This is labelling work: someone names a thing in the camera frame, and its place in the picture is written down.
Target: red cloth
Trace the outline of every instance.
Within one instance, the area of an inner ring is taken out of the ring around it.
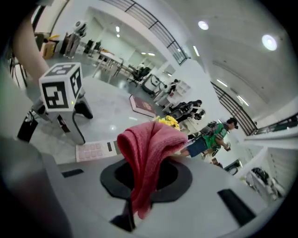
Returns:
[[[160,163],[187,141],[186,134],[159,122],[133,126],[118,136],[118,147],[134,172],[135,188],[131,193],[134,214],[138,212],[140,218],[145,218],[149,196],[156,190]]]

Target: black metal railing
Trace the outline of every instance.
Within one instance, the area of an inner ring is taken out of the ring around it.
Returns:
[[[253,135],[257,131],[257,126],[251,120],[244,109],[224,90],[212,83],[220,103],[228,112],[238,120],[239,125],[247,136]]]
[[[146,26],[168,48],[179,65],[188,58],[167,28],[145,8],[133,0],[101,0],[107,2],[134,17]]]
[[[293,128],[296,126],[298,126],[298,113],[296,113],[291,117],[288,117],[287,119],[279,121],[277,123],[257,129],[257,131],[255,132],[255,135],[269,133],[269,132],[278,132],[282,130],[289,130],[290,128]]]

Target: blue shorts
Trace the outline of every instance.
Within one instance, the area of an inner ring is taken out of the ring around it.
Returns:
[[[187,147],[188,152],[190,153],[191,157],[197,156],[199,153],[204,152],[207,150],[207,146],[205,144],[205,140],[203,137],[197,139],[193,144]]]

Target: green vest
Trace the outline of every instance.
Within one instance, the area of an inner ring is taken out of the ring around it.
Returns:
[[[207,149],[210,149],[210,148],[212,148],[214,146],[218,146],[217,143],[216,143],[216,141],[215,141],[215,138],[216,138],[216,136],[218,134],[221,134],[222,137],[225,137],[225,135],[227,134],[227,131],[224,128],[224,125],[222,123],[218,123],[217,125],[218,125],[218,127],[214,131],[213,135],[211,135],[211,136],[209,136],[209,135],[203,136],[203,139],[205,140]]]

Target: black cap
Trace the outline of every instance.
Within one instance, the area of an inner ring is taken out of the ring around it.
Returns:
[[[235,128],[236,129],[238,129],[238,121],[237,121],[237,119],[236,118],[234,118],[234,117],[231,117],[229,120],[227,120],[227,123],[228,124],[231,124],[231,123],[233,123],[234,124],[234,126],[235,126]]]

